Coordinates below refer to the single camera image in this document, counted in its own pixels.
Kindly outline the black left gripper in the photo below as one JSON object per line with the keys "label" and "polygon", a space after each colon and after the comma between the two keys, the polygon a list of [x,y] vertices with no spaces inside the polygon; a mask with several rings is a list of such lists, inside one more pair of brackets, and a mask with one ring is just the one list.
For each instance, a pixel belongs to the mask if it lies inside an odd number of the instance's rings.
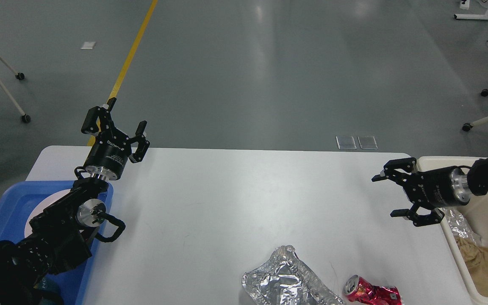
{"label": "black left gripper", "polygon": [[[150,146],[144,134],[146,120],[139,122],[132,137],[116,127],[111,117],[116,101],[117,98],[112,97],[102,106],[90,108],[80,129],[83,134],[97,136],[84,162],[85,170],[100,172],[111,181],[121,178],[128,160],[133,164],[142,162]],[[131,149],[133,144],[137,144],[134,152]]]}

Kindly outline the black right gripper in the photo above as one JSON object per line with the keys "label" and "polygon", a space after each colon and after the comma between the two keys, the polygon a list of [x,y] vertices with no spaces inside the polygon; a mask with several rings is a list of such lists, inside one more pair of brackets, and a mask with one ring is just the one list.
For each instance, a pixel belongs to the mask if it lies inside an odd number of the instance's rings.
{"label": "black right gripper", "polygon": [[[445,214],[441,207],[465,206],[472,197],[466,166],[449,166],[425,172],[416,171],[416,158],[389,160],[372,182],[390,180],[405,187],[405,193],[413,206],[410,209],[392,210],[392,218],[402,217],[415,227],[440,224]],[[418,213],[422,207],[431,210],[426,215]]]}

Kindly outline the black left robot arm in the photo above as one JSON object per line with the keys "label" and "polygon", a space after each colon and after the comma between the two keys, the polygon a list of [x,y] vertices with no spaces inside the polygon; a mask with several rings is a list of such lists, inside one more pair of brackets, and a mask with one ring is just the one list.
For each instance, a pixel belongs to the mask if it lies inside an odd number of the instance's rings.
{"label": "black left robot arm", "polygon": [[56,293],[38,288],[48,275],[74,270],[92,256],[94,239],[110,243],[124,232],[125,223],[111,216],[99,199],[110,181],[121,178],[128,161],[141,162],[150,142],[144,135],[147,121],[138,124],[134,136],[118,129],[111,117],[112,97],[90,108],[81,132],[95,138],[69,193],[60,197],[29,225],[29,236],[20,242],[0,241],[0,305],[39,305],[43,300],[62,304]]}

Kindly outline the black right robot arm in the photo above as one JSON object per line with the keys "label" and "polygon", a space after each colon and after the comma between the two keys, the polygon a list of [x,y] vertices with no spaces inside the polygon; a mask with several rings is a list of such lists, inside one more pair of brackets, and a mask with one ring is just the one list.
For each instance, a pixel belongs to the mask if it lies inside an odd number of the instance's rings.
{"label": "black right robot arm", "polygon": [[446,207],[466,206],[472,196],[488,194],[488,158],[471,166],[448,166],[428,171],[418,170],[416,158],[388,161],[372,182],[390,180],[403,188],[411,208],[391,211],[415,227],[439,224]]}

